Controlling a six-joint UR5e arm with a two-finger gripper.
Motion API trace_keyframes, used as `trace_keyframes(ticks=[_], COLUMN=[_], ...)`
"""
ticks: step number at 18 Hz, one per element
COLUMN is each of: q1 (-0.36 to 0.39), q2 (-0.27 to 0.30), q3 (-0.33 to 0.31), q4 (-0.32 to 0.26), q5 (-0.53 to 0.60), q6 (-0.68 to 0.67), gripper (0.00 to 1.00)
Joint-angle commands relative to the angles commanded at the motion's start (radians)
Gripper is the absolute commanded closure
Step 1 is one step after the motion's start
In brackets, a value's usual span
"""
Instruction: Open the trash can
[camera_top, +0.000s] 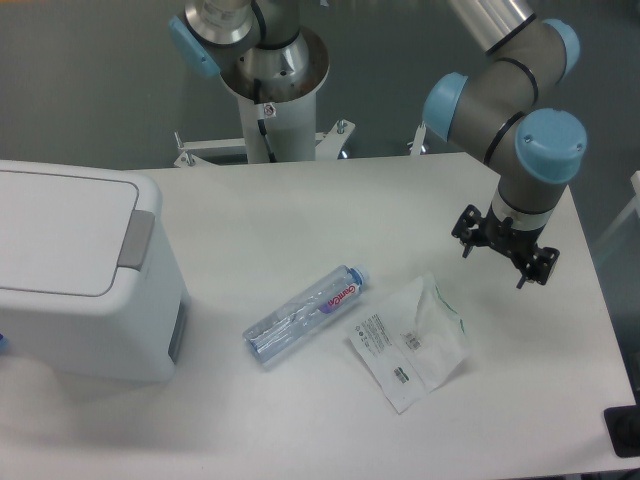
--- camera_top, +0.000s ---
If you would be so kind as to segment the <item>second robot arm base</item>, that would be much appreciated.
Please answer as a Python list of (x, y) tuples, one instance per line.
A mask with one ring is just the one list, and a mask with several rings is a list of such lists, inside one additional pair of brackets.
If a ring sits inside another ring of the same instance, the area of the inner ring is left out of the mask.
[(210, 78), (253, 48), (280, 50), (298, 37), (297, 1), (187, 1), (168, 23), (183, 61)]

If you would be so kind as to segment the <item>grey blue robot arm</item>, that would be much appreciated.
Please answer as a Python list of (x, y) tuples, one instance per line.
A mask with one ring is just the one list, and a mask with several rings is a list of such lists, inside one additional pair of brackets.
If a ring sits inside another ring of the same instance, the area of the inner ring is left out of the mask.
[(450, 4), (490, 58), (475, 78), (442, 77), (423, 107), (426, 127), (499, 176), (487, 213), (469, 205), (452, 235), (465, 254), (487, 247), (508, 258), (521, 284), (548, 282), (560, 256), (538, 239), (588, 145), (572, 114), (539, 108), (580, 56), (566, 23), (541, 20), (525, 1), (453, 1)]

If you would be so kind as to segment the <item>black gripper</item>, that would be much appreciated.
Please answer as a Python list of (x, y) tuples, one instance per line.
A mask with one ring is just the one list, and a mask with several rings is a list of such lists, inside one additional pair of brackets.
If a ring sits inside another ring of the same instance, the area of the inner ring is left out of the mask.
[(543, 230), (543, 227), (517, 228), (512, 216), (499, 220), (493, 208), (482, 217), (474, 205), (468, 205), (451, 234), (463, 245), (463, 258), (467, 258), (474, 247), (487, 247), (508, 258), (521, 274), (516, 285), (521, 289), (527, 282), (546, 285), (560, 256), (553, 247), (538, 246)]

